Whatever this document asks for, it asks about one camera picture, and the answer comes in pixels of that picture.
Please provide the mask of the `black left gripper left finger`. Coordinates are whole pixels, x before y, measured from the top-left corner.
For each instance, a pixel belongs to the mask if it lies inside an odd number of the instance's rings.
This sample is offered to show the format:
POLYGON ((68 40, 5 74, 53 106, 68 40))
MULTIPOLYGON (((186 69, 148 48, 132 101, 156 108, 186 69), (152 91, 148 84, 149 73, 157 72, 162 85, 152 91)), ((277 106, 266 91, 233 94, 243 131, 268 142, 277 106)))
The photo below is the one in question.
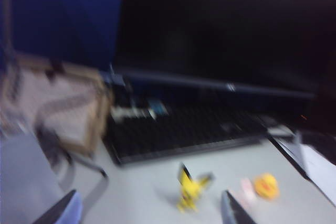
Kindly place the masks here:
POLYGON ((70 191, 34 223, 80 223, 83 204, 76 190, 70 191))

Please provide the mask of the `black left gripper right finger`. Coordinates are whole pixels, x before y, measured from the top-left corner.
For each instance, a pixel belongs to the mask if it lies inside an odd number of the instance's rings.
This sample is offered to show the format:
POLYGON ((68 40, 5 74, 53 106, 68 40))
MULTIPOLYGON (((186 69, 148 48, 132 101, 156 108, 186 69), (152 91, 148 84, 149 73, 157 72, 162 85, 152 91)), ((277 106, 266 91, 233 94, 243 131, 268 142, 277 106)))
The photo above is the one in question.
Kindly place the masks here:
POLYGON ((221 215, 223 224, 256 224, 228 190, 222 192, 221 215))

